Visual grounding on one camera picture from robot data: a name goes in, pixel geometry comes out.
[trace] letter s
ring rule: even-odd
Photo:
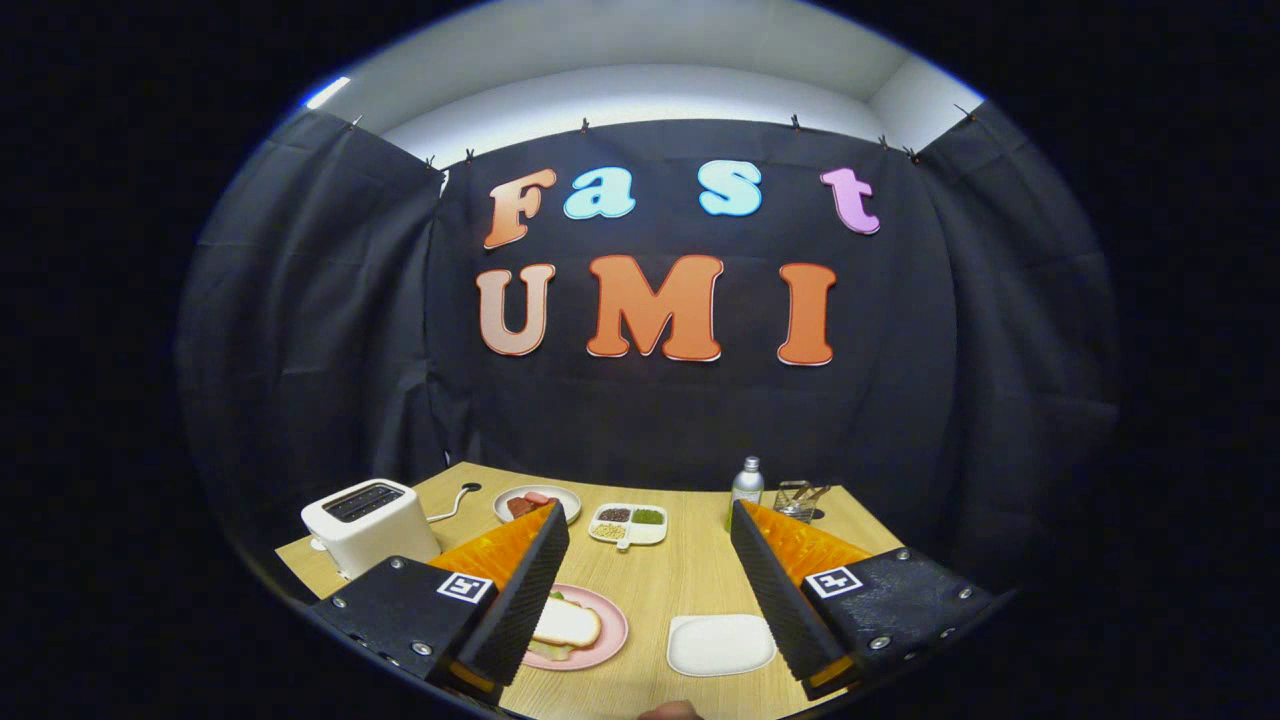
[[[741,160],[712,160],[698,169],[698,182],[707,188],[698,202],[708,215],[750,215],[760,208],[760,170]]]

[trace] blue letter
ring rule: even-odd
[[[564,201],[564,214],[575,220],[596,215],[621,218],[636,206],[631,197],[631,173],[622,168],[585,172],[573,181],[573,190],[577,192]]]
[[[712,160],[698,170],[707,192],[698,196],[708,215],[750,215],[760,209],[760,170],[740,160]]]

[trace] plate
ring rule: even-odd
[[[630,518],[627,520],[600,520],[600,512],[604,512],[605,510],[630,510],[632,515],[635,515],[636,510],[657,510],[662,514],[662,523],[658,525],[632,523]],[[667,516],[667,509],[657,505],[607,502],[595,509],[595,512],[591,515],[591,524],[586,528],[586,534],[602,542],[617,543],[618,550],[626,552],[627,547],[632,544],[654,544],[662,542],[663,538],[667,537],[667,524],[669,521],[671,519]],[[609,538],[596,534],[600,525],[621,525],[625,534],[621,538]]]
[[[667,665],[694,678],[759,670],[777,653],[769,625],[756,615],[678,615],[667,634]]]
[[[566,523],[572,523],[577,518],[579,512],[582,511],[582,501],[579,500],[573,491],[567,491],[556,486],[521,486],[499,493],[498,497],[493,498],[493,514],[497,515],[503,523],[515,520],[515,518],[511,516],[511,510],[507,510],[507,501],[513,497],[520,497],[526,492],[540,492],[547,497],[554,497],[561,501],[564,506]]]
[[[627,642],[628,626],[626,615],[618,610],[617,605],[599,593],[576,585],[556,583],[552,585],[552,592],[559,592],[564,600],[594,610],[600,616],[600,637],[595,638],[595,644],[586,650],[571,651],[568,660],[547,660],[541,655],[526,650],[525,665],[543,670],[584,670],[604,662],[622,650]]]

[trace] toaster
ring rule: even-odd
[[[426,562],[440,553],[417,493],[388,479],[365,480],[307,505],[302,523],[348,580],[393,555]]]

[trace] black curtain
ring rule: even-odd
[[[987,102],[920,152],[956,304],[952,475],[934,552],[996,587],[1061,557],[1119,413],[1106,261],[1050,161]]]
[[[443,174],[305,113],[252,155],[200,237],[177,359],[193,457],[232,539],[273,548],[307,503],[444,468],[425,389],[422,272]]]
[[[182,306],[188,429],[215,510],[264,557],[301,509],[361,479],[416,483],[457,460],[622,487],[727,491],[758,455],[771,486],[840,482],[905,542],[992,589],[1051,557],[1115,416],[1115,327],[1089,224],[993,106],[918,156],[787,126],[653,122],[568,132],[443,176],[323,113],[279,128],[210,220]],[[762,204],[699,205],[699,168],[750,161]],[[628,170],[635,208],[572,219],[571,183]],[[494,187],[552,168],[527,234],[493,250]],[[874,234],[819,176],[851,168]],[[596,357],[591,260],[636,259],[657,290],[685,255],[721,259],[722,355]],[[476,275],[550,263],[547,332],[506,356]],[[813,263],[831,363],[792,366],[778,270]],[[669,327],[663,338],[669,337]]]

